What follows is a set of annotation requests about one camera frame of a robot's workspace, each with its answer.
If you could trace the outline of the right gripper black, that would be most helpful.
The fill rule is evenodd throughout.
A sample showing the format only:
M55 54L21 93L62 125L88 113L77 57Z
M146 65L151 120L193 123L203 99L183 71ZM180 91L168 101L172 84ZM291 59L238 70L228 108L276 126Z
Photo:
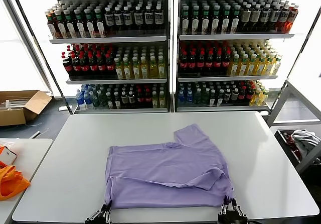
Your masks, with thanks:
M229 203L231 203L232 210L227 210ZM229 199L228 196L224 196L221 210L218 213L218 223L222 224L248 224L247 215L241 210L240 205L237 204L236 199Z

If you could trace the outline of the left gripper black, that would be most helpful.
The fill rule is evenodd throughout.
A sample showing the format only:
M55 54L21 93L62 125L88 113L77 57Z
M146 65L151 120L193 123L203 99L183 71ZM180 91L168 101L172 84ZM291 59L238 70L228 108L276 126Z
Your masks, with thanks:
M98 224L98 223L111 223L110 214L111 214L112 201L107 204L104 204L100 210L94 212L91 216L87 217L85 222Z

